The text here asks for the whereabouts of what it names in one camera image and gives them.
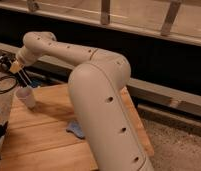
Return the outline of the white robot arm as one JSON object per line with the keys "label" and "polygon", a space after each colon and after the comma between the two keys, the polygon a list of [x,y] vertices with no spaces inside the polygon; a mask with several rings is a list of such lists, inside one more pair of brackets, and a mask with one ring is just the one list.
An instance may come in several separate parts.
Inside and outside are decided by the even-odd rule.
{"label": "white robot arm", "polygon": [[120,53],[59,42],[51,32],[27,32],[10,70],[48,55],[71,64],[70,100],[100,171],[154,171],[128,116],[120,91],[131,67]]}

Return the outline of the thin gripper finger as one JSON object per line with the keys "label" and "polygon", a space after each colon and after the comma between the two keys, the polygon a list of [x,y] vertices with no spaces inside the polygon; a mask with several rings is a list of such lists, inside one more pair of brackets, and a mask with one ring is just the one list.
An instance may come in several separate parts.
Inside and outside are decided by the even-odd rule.
{"label": "thin gripper finger", "polygon": [[22,74],[23,74],[25,81],[27,82],[27,85],[31,86],[31,83],[32,83],[31,79],[24,69],[22,70]]}
{"label": "thin gripper finger", "polygon": [[26,83],[26,81],[24,80],[24,78],[22,77],[22,75],[19,72],[18,72],[18,77],[19,77],[20,85],[23,86],[23,87],[26,87],[27,83]]}

